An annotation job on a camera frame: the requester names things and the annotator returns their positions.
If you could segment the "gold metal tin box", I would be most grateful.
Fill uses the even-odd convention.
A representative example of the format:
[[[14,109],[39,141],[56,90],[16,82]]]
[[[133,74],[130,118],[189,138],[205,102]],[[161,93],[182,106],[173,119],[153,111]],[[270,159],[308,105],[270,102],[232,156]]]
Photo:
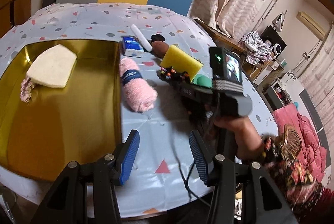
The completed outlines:
[[[49,182],[70,161],[97,161],[122,141],[117,42],[62,40],[77,56],[67,85],[37,85],[30,100],[21,101],[21,83],[30,65],[56,44],[25,46],[1,77],[1,166]]]

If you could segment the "patterned white tablecloth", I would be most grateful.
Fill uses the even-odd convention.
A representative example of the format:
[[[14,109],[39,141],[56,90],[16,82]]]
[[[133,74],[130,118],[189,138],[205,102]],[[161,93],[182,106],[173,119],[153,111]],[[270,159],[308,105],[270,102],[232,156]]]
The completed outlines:
[[[119,41],[133,34],[131,25],[136,25],[145,37],[164,36],[168,44],[203,64],[201,75],[212,75],[208,51],[213,40],[195,21],[166,8],[127,3],[47,6],[1,38],[1,65],[7,66],[23,47],[35,42],[59,38]],[[159,63],[148,52],[136,63],[158,96],[153,109],[143,113],[122,106],[123,134],[127,136],[133,128],[140,133],[130,179],[125,189],[117,192],[124,218],[146,218],[194,200],[188,195],[184,178],[189,178],[195,196],[210,191],[192,167],[190,122],[173,88],[158,78]]]

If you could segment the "green silicone puff holder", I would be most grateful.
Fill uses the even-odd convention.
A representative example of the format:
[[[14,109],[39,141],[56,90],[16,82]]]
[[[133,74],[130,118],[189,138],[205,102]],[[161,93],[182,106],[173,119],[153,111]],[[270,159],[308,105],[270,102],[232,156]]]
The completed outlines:
[[[212,88],[212,79],[202,74],[197,74],[192,80],[192,83],[202,87]]]

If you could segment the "pink satin scrunchie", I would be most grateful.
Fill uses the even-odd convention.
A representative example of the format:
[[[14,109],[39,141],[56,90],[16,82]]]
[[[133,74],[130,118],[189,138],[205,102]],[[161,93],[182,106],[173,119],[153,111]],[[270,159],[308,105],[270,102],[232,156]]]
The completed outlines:
[[[29,77],[26,77],[22,81],[20,89],[20,99],[22,102],[28,102],[30,100],[35,85],[36,84]]]

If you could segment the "black scrunchie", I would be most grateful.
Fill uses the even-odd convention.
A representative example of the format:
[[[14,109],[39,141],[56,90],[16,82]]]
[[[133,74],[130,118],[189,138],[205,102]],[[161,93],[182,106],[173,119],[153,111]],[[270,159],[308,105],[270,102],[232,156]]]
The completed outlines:
[[[151,36],[151,42],[156,42],[156,41],[161,41],[164,42],[166,39],[164,36],[162,36],[161,34],[153,34]]]

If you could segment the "wooden side table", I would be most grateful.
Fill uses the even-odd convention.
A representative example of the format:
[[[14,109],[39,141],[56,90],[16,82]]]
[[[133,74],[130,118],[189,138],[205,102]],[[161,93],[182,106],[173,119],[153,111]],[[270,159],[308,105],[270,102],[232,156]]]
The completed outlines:
[[[193,19],[212,38],[213,42],[217,46],[225,47],[232,52],[237,53],[242,62],[242,68],[246,72],[246,75],[251,79],[256,85],[261,85],[267,87],[271,85],[278,78],[282,77],[283,68],[280,66],[278,61],[271,59],[269,61],[263,62],[261,64],[252,65],[246,61],[247,51],[245,48],[241,47],[235,40],[227,37],[220,31],[209,27],[206,23],[200,19]]]

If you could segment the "crumpled clothes pile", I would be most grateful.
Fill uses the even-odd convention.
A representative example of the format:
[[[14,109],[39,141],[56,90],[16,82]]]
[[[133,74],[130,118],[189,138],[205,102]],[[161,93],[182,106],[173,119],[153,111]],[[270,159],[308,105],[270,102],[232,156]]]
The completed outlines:
[[[256,65],[272,59],[270,48],[263,42],[257,31],[242,36],[239,44],[246,50],[246,61]]]

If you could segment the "pink quilted blanket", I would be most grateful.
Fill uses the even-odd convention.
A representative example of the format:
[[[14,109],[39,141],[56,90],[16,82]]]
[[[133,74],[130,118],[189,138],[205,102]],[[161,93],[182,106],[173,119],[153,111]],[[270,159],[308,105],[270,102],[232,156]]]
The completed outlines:
[[[272,113],[279,134],[284,132],[286,124],[296,130],[301,139],[301,149],[296,155],[314,178],[321,182],[325,176],[327,149],[320,145],[314,127],[306,116],[301,115],[293,103]]]

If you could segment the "white foam sponge bar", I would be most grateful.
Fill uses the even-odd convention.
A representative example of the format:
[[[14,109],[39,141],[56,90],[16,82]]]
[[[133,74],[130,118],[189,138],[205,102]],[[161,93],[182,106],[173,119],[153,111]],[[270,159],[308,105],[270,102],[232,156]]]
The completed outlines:
[[[139,40],[140,44],[142,47],[145,49],[147,52],[151,52],[153,50],[152,45],[149,43],[149,41],[145,38],[143,33],[138,29],[138,27],[135,24],[132,24],[130,26],[130,29],[136,36],[136,38]]]

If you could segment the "wall air conditioner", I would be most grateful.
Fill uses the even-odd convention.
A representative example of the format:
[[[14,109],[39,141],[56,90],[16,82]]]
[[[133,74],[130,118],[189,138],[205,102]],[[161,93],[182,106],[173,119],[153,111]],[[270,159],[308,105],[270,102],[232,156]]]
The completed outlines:
[[[304,11],[300,11],[297,14],[297,19],[319,40],[324,40],[326,31],[310,15],[308,15]]]

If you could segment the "brown makeup sponge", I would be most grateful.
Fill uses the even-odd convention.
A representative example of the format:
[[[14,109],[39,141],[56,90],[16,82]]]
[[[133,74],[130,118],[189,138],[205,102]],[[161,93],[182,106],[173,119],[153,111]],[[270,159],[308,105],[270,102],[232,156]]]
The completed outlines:
[[[151,43],[153,53],[156,57],[163,59],[169,49],[169,45],[163,41],[154,41]]]

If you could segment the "yellow sponge block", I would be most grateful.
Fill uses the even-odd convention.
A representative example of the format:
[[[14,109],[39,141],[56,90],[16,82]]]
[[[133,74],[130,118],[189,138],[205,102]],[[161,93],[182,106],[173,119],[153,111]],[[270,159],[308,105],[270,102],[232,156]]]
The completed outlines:
[[[179,47],[172,45],[168,48],[160,66],[166,69],[172,67],[177,73],[187,72],[190,80],[193,81],[203,64]]]

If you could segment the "pink towel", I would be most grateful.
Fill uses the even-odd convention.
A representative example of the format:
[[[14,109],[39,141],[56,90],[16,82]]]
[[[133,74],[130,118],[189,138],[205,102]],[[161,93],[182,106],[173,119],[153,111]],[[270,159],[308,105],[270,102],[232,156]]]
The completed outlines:
[[[119,74],[127,104],[134,112],[146,112],[154,108],[157,92],[142,77],[133,59],[127,57],[121,59]]]

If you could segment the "blue tissue pack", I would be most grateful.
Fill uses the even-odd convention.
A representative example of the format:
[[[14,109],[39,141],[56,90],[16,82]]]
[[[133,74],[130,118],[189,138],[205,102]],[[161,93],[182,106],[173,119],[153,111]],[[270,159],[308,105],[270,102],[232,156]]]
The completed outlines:
[[[144,48],[141,46],[139,41],[130,36],[122,37],[122,50],[124,56],[141,58],[144,53]]]

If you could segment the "cream knit cloth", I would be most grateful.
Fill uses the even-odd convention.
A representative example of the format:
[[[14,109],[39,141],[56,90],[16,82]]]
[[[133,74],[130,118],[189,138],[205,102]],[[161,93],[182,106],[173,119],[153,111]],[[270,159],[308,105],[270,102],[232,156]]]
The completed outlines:
[[[33,83],[49,88],[64,88],[70,78],[77,56],[74,52],[56,45],[42,52],[31,64],[26,76]]]

